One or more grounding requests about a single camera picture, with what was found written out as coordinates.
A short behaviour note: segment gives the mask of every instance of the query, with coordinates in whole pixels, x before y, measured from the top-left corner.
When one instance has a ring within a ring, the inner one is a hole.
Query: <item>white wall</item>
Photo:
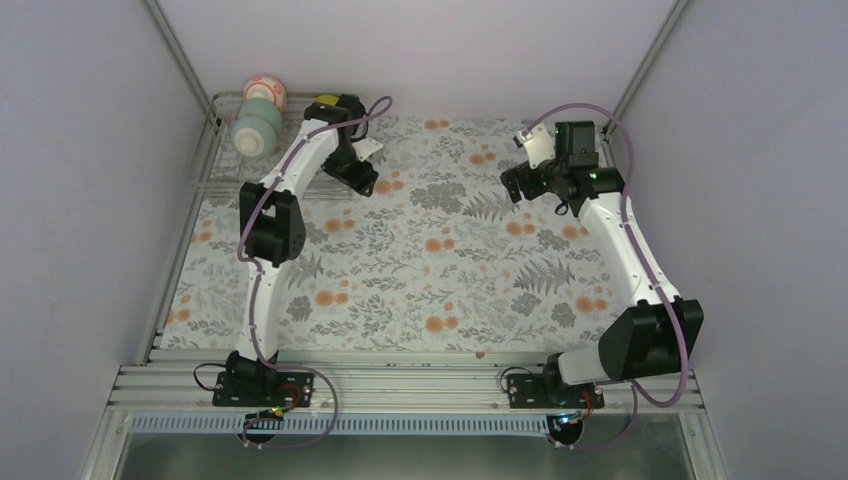
[[[138,2],[0,2],[0,465],[72,478],[132,361],[200,114]]]
[[[846,476],[846,25],[838,0],[695,1],[626,115],[736,479]]]
[[[615,107],[674,0],[160,3],[209,94],[268,72],[291,91],[391,94],[397,114],[529,118]]]

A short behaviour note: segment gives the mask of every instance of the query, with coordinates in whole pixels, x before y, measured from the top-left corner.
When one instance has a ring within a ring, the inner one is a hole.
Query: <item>metal wire basket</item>
[[[189,179],[206,198],[232,198],[244,182],[264,177],[280,161],[297,136],[303,111],[317,93],[290,93],[283,112],[283,131],[277,137],[277,148],[270,155],[248,158],[236,151],[230,133],[236,114],[244,100],[237,91],[222,92],[214,97],[206,112],[206,121],[197,141],[189,166]],[[319,172],[310,182],[304,199],[349,200],[353,192],[336,179]]]

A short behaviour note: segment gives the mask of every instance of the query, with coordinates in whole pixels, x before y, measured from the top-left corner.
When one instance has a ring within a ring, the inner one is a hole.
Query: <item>cable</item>
[[[387,102],[387,105],[385,107],[383,107],[379,112],[374,113],[374,111],[377,108],[377,105],[379,105],[383,102]],[[248,218],[247,223],[245,224],[244,231],[242,232],[241,237],[239,237],[238,247],[236,248],[236,256],[238,257],[239,261],[245,262],[245,263],[252,263],[256,267],[256,279],[253,282],[253,288],[250,291],[250,299],[248,300],[247,318],[248,318],[248,327],[250,329],[250,342],[253,344],[254,350],[256,350],[257,360],[259,360],[259,363],[261,363],[262,365],[264,365],[268,368],[271,368],[275,371],[298,370],[298,371],[301,371],[301,372],[311,373],[311,374],[315,375],[316,377],[320,378],[321,380],[323,380],[324,383],[327,384],[327,387],[330,389],[330,393],[333,396],[333,416],[330,419],[330,424],[327,425],[327,428],[322,433],[320,433],[318,436],[316,436],[316,437],[314,437],[310,440],[307,440],[305,442],[302,442],[302,443],[298,443],[298,444],[294,444],[294,445],[266,445],[264,448],[273,449],[273,450],[300,449],[300,448],[305,448],[305,447],[315,445],[316,443],[318,443],[321,440],[323,440],[324,438],[326,438],[327,435],[329,435],[330,432],[333,431],[333,428],[335,428],[336,420],[338,420],[338,418],[339,418],[339,396],[336,393],[336,388],[333,386],[333,383],[330,381],[330,379],[327,378],[326,375],[319,372],[318,370],[316,370],[314,368],[306,367],[306,366],[303,366],[303,365],[275,365],[275,364],[269,362],[265,357],[262,356],[262,351],[259,348],[259,340],[256,338],[255,309],[256,309],[256,294],[259,291],[259,284],[262,281],[262,275],[265,272],[262,270],[262,264],[259,263],[258,260],[251,258],[251,257],[248,257],[244,254],[244,247],[245,247],[245,243],[247,242],[247,237],[248,237],[248,235],[250,235],[251,230],[253,230],[253,225],[256,223],[256,219],[259,217],[259,213],[262,211],[262,206],[265,205],[265,202],[267,202],[268,198],[271,196],[271,194],[274,193],[274,189],[276,189],[277,185],[280,184],[280,182],[283,179],[283,176],[285,175],[286,171],[288,170],[289,165],[291,164],[291,162],[297,156],[297,153],[300,152],[300,150],[303,148],[304,145],[309,143],[309,141],[312,140],[313,138],[315,138],[317,135],[320,135],[324,132],[334,130],[334,129],[337,129],[337,128],[349,127],[351,125],[358,125],[358,124],[364,123],[364,122],[370,122],[371,120],[374,120],[375,118],[379,118],[382,115],[384,115],[392,107],[392,103],[393,103],[392,97],[390,97],[388,95],[380,97],[376,102],[374,102],[374,104],[371,105],[371,109],[369,110],[368,115],[365,115],[362,118],[357,118],[355,120],[348,120],[348,121],[345,121],[345,122],[339,122],[339,123],[335,123],[335,124],[325,125],[321,128],[318,128],[318,129],[310,132],[304,138],[300,139],[300,141],[297,144],[295,144],[294,148],[292,148],[290,153],[286,156],[286,159],[283,161],[283,165],[280,168],[280,172],[277,174],[277,176],[271,182],[271,185],[265,187],[266,188],[265,193],[262,195],[262,197],[259,198],[259,201],[256,203],[256,208],[254,208],[253,212],[250,214],[250,218]],[[251,421],[244,424],[244,428],[242,429],[242,440],[244,441],[245,446],[252,446],[252,447],[255,447],[255,448],[258,448],[258,449],[263,448],[263,444],[252,442],[252,441],[248,440],[248,438],[247,438],[247,431],[253,425],[259,423],[260,421],[264,421],[264,419],[254,419],[254,420],[251,420]]]
[[[615,445],[616,443],[621,441],[621,439],[624,438],[625,435],[627,435],[627,432],[629,432],[631,428],[633,428],[633,424],[636,423],[636,415],[639,413],[639,397],[636,395],[636,386],[633,385],[632,382],[630,385],[630,391],[633,392],[633,413],[630,414],[630,418],[627,420],[627,425],[625,425],[624,428],[620,432],[618,432],[618,435],[612,437],[611,439],[605,442],[596,443],[593,445],[563,445],[562,443],[556,441],[554,437],[552,437],[550,434],[546,435],[548,441],[554,444],[554,448],[567,448],[568,450],[583,451],[598,450],[601,448],[606,448]]]
[[[359,133],[359,127],[356,127],[356,132],[354,132],[354,133]],[[350,141],[351,142],[358,142],[358,141],[362,140],[363,138],[365,138],[366,135],[368,135],[368,122],[365,122],[365,126],[362,129],[362,134],[357,136],[357,137],[351,137]]]
[[[592,407],[592,396],[589,395],[586,392],[582,392],[582,394],[583,394],[583,400],[586,400],[586,418],[589,418],[589,417],[592,416],[592,412],[595,410]]]
[[[506,372],[510,372],[510,371],[512,371],[512,370],[523,370],[523,371],[525,371],[525,372],[529,373],[530,375],[535,375],[535,373],[531,372],[530,370],[527,370],[527,369],[526,369],[526,368],[524,368],[524,367],[509,367],[509,368],[507,368],[506,370],[504,370],[503,372],[501,372],[501,376],[500,376],[500,378],[498,378],[498,386],[499,386],[499,387],[501,387],[501,390],[502,390],[504,393],[509,393],[509,390],[507,390],[507,389],[506,389],[506,388],[504,388],[504,386],[503,386],[503,377],[504,377],[504,375],[506,375]]]
[[[288,391],[292,394],[292,408],[296,407],[300,403],[301,397],[303,397],[303,391],[297,385],[293,383],[287,383],[285,385],[281,385],[277,392],[282,392],[283,390]]]
[[[194,367],[194,372],[192,373],[192,375],[194,375],[194,383],[196,383],[198,387],[206,390],[207,392],[214,392],[215,391],[214,387],[207,387],[206,385],[204,385],[203,383],[200,382],[199,378],[197,378],[197,371],[200,370],[201,367],[227,368],[227,366],[224,365],[223,363],[208,362],[208,363],[201,363],[200,365]]]
[[[671,305],[671,301],[668,299],[668,296],[663,291],[662,287],[659,285],[659,279],[657,278],[656,273],[648,262],[647,257],[645,256],[645,252],[642,251],[642,247],[639,245],[639,242],[636,240],[636,235],[633,233],[633,228],[630,226],[627,216],[627,200],[630,197],[630,179],[633,176],[633,171],[635,170],[635,160],[633,154],[633,140],[630,137],[630,133],[624,127],[624,124],[616,118],[616,116],[602,107],[597,105],[593,105],[591,103],[566,103],[565,105],[560,105],[556,108],[552,108],[547,112],[543,113],[542,116],[533,121],[533,123],[529,124],[525,127],[523,133],[529,134],[530,130],[533,129],[536,125],[542,123],[546,118],[551,115],[561,112],[563,110],[569,110],[572,108],[587,108],[589,110],[594,110],[598,113],[605,115],[610,119],[612,123],[615,124],[616,128],[621,130],[621,134],[624,137],[624,143],[627,145],[627,174],[624,177],[624,190],[621,192],[621,223],[624,226],[624,231],[627,233],[627,238],[630,240],[630,244],[633,246],[633,250],[636,252],[636,256],[639,258],[639,263],[642,265],[642,268],[648,275],[648,280],[651,282],[651,285],[654,287],[654,291],[657,292],[657,296],[663,303],[665,307],[665,311],[668,313],[668,317],[671,320],[671,327],[674,329],[674,337],[677,340],[677,347],[680,352],[680,380],[677,384],[677,389],[675,389],[674,394],[665,401],[660,401],[652,397],[644,387],[642,387],[639,382],[636,380],[631,381],[633,388],[639,391],[645,400],[648,401],[651,405],[654,405],[658,408],[666,408],[677,403],[681,397],[683,397],[683,392],[686,391],[686,380],[689,375],[689,353],[686,349],[686,339],[683,337],[683,328],[680,326],[680,319],[677,317],[677,313],[674,311],[674,307]]]

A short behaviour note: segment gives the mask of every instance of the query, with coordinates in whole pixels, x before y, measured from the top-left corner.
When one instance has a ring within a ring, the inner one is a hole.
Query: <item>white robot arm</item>
[[[244,323],[236,344],[236,351],[244,359],[257,360],[249,321],[251,307],[259,353],[262,358],[267,359],[273,358],[277,353],[277,309],[285,283],[285,271],[289,266],[286,260],[297,257],[305,242],[303,219],[297,199],[302,198],[318,170],[323,168],[328,174],[362,195],[370,196],[373,191],[377,173],[365,160],[380,150],[381,144],[368,138],[352,142],[351,132],[343,129],[314,133],[332,123],[349,119],[353,110],[364,114],[364,109],[355,108],[357,104],[358,99],[349,95],[339,97],[336,105],[314,103],[305,113],[305,120],[297,138],[282,157],[288,159],[297,144],[309,138],[295,153],[290,164],[284,166],[284,160],[281,160],[258,184],[246,183],[242,187],[239,208],[244,229],[247,217],[256,208],[258,199],[266,192],[265,186],[272,185],[285,168],[282,181],[274,188],[275,193],[269,197],[265,212],[254,225],[246,242],[245,253],[258,262],[258,265],[248,262],[248,285],[253,285],[256,281],[258,267],[261,267],[264,273],[252,304],[252,292],[248,292]]]
[[[557,353],[543,370],[551,401],[608,382],[680,371],[680,348],[658,289],[680,321],[686,352],[691,353],[703,322],[697,300],[683,300],[647,247],[629,208],[622,221],[624,180],[615,168],[602,168],[592,122],[560,122],[552,139],[544,126],[522,132],[515,143],[529,160],[502,172],[501,182],[513,202],[554,193],[580,219],[599,247],[624,312],[604,332],[598,345]],[[633,241],[640,246],[637,252]],[[643,265],[648,265],[650,272]]]

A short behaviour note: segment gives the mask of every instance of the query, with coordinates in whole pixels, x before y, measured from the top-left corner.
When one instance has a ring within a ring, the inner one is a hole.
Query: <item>floral tablecloth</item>
[[[520,122],[384,117],[371,198],[301,202],[281,349],[563,351],[617,317],[592,237],[552,195],[510,202]],[[247,298],[232,198],[204,200],[162,348],[232,348]]]

